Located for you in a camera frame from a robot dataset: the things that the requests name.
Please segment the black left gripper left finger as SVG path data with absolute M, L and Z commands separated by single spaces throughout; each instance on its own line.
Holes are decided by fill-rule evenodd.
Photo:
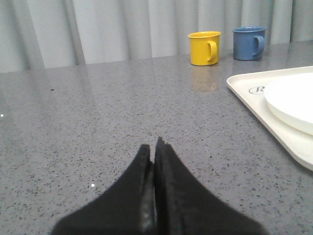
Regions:
M 91 203 L 62 218 L 52 231 L 53 235 L 154 233 L 154 169 L 146 144 L 113 185 Z

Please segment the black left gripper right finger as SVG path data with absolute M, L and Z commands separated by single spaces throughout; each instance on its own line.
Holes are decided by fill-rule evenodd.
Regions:
M 155 153 L 157 230 L 161 235 L 265 235 L 259 222 L 207 190 L 171 145 L 158 138 Z

